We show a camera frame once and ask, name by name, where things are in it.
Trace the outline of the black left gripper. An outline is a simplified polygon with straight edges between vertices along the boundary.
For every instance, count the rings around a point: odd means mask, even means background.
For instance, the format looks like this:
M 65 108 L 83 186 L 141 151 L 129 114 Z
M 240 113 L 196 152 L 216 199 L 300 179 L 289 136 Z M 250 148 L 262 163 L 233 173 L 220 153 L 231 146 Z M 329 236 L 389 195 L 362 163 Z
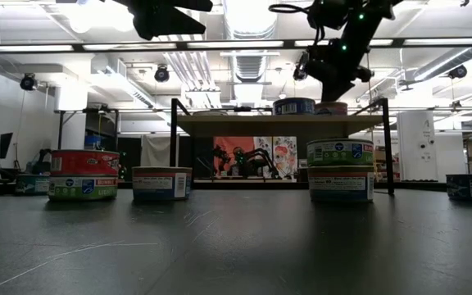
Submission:
M 133 15 L 133 25 L 142 39 L 152 40 L 154 35 L 203 34 L 206 26 L 181 11 L 170 10 L 156 14 L 152 18 L 155 2 L 153 0 L 116 0 L 127 7 Z M 211 0 L 158 0 L 156 8 L 185 8 L 194 11 L 211 11 Z

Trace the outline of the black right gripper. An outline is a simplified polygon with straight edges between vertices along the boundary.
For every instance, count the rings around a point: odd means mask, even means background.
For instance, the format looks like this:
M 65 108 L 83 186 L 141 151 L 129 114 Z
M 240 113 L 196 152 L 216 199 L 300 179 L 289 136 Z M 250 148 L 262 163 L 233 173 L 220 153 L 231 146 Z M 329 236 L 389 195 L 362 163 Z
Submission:
M 362 58 L 369 52 L 369 45 L 351 47 L 341 39 L 331 39 L 327 45 L 313 44 L 307 48 L 307 74 L 324 82 L 322 102 L 339 100 L 355 86 L 350 81 L 359 79 L 361 82 L 368 82 L 370 80 L 374 72 L 361 66 Z M 338 79 L 346 81 L 330 82 L 330 80 Z

